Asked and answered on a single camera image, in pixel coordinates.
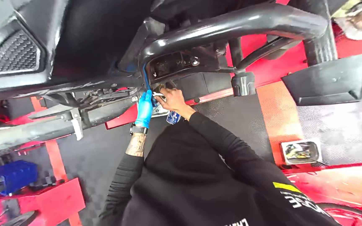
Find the blue nitrile glove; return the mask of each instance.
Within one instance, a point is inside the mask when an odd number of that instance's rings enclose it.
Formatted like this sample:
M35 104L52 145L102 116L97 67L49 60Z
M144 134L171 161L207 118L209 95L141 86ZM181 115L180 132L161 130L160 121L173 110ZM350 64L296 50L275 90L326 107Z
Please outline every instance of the blue nitrile glove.
M152 118L152 90L148 90L142 94L138 104L138 117L135 125L139 127L149 128L149 122Z

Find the black watch strap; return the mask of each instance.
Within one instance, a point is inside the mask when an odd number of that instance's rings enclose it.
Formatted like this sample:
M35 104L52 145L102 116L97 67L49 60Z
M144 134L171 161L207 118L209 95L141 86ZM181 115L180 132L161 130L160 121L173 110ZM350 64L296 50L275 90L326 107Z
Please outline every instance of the black watch strap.
M129 132L131 135L133 135L133 133L148 134L148 131L149 131L148 128L136 126L134 123L132 124L131 128L129 129Z

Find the black long sleeve shirt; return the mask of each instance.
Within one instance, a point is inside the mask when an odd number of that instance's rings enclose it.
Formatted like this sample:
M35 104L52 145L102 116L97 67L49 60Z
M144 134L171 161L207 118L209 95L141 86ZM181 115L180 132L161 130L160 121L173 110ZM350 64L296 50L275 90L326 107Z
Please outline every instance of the black long sleeve shirt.
M168 126L145 161L124 155L100 225L339 224L273 163L194 113L189 122Z

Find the black plastic panel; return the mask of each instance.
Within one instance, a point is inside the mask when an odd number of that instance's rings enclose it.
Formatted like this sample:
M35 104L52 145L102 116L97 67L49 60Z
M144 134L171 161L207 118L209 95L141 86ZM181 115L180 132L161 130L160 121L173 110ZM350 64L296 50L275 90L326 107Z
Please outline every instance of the black plastic panel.
M40 48L23 30L17 31L0 47L0 74L37 71L40 53Z
M297 106L362 100L362 54L327 61L282 77Z

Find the tattoo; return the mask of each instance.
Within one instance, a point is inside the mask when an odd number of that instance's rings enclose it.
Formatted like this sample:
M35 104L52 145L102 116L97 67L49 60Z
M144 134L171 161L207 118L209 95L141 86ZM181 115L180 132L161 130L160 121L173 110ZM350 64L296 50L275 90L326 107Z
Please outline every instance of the tattoo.
M125 153L132 156L143 157L145 140L146 134L134 133Z

